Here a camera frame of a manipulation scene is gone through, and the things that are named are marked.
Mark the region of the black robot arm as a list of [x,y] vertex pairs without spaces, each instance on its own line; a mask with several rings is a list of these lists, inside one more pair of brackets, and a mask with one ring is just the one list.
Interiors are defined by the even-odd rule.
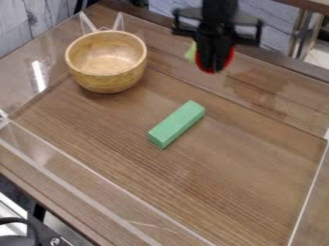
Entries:
[[210,74],[234,58],[235,45],[258,46],[263,21],[238,11],[238,0],[202,0],[202,6],[173,10],[173,34],[194,41],[193,60]]

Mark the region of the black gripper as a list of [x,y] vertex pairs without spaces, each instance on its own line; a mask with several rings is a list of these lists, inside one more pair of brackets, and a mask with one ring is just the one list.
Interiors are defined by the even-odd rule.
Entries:
[[195,62],[202,71],[219,72],[225,68],[235,44],[259,45],[263,22],[237,7],[174,9],[173,15],[173,34],[194,39]]

